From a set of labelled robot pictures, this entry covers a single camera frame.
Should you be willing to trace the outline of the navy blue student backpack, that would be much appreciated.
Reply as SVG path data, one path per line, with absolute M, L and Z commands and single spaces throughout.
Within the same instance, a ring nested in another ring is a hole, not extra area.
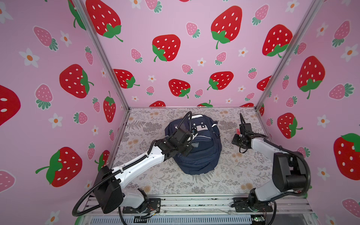
M 191 122 L 197 130 L 193 149 L 187 156 L 178 153 L 173 159 L 184 173 L 200 175 L 214 170 L 218 164 L 222 150 L 220 132 L 217 122 L 206 115 L 193 115 Z

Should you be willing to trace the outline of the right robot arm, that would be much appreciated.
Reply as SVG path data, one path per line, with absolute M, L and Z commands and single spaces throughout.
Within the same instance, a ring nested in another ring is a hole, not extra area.
M 267 136 L 252 131 L 251 124 L 241 123 L 240 134 L 233 137 L 232 144 L 239 149 L 255 150 L 272 163 L 271 180 L 250 191 L 246 200 L 234 199 L 233 208 L 260 210 L 263 205 L 286 196 L 302 197 L 307 194 L 310 183 L 310 168 L 301 153 L 272 143 Z

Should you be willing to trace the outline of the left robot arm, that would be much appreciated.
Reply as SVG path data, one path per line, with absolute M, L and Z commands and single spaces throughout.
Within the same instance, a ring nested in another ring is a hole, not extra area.
M 179 153 L 190 153 L 193 149 L 193 138 L 194 132 L 191 129 L 181 128 L 181 124 L 179 124 L 170 136 L 153 140 L 145 153 L 123 166 L 112 169 L 108 166 L 103 167 L 97 175 L 96 184 L 79 199 L 72 210 L 72 215 L 79 217 L 98 208 L 104 214 L 121 207 L 132 208 L 139 213 L 151 209 L 151 201 L 141 188 L 136 191 L 126 191 L 125 187 L 148 169 Z M 96 197 L 98 204 L 87 210 L 79 211 L 80 205 L 90 194 Z

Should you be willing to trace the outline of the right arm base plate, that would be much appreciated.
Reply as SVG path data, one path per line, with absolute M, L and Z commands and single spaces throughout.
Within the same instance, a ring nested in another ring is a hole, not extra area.
M 270 202 L 260 202 L 257 199 L 249 199 L 245 197 L 233 198 L 232 208 L 236 212 L 273 212 L 273 207 Z

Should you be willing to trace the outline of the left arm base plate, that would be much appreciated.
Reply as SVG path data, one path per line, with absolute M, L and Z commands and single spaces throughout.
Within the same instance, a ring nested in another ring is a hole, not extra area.
M 124 214 L 152 214 L 160 212 L 161 198 L 146 199 L 139 207 L 124 207 L 122 213 Z

